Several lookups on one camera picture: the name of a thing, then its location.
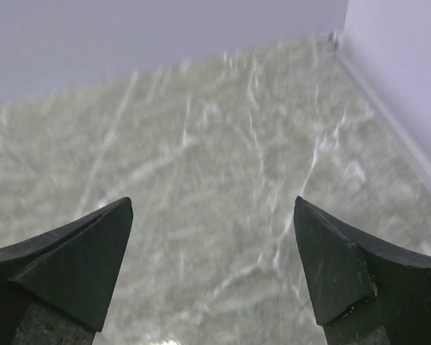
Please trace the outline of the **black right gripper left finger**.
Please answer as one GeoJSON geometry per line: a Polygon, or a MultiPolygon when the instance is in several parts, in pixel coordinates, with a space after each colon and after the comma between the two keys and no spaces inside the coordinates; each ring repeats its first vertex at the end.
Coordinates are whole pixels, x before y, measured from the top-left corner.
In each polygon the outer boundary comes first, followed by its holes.
{"type": "Polygon", "coordinates": [[[92,344],[103,329],[133,221],[120,198],[0,248],[0,344],[92,344]]]}

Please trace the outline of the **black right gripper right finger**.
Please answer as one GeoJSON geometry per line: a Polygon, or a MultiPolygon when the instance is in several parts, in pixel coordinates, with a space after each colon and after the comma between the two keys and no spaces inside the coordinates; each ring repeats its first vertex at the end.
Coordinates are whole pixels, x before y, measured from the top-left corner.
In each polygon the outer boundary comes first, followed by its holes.
{"type": "Polygon", "coordinates": [[[328,344],[431,344],[431,257],[350,226],[301,197],[294,226],[328,344]]]}

